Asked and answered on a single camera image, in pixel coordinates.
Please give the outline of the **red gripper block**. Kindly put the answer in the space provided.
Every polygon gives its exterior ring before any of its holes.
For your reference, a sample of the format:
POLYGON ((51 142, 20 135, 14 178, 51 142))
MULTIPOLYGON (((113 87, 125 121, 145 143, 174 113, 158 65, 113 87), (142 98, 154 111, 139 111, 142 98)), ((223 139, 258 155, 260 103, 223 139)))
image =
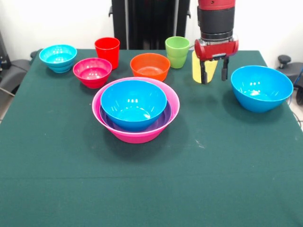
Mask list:
POLYGON ((237 53, 239 49, 239 39, 236 35, 226 40, 215 40, 214 42, 196 39, 194 50, 200 60, 201 83, 207 84, 207 72, 205 61, 218 60, 224 58, 222 67, 222 81, 228 79, 228 64, 230 56, 237 53))

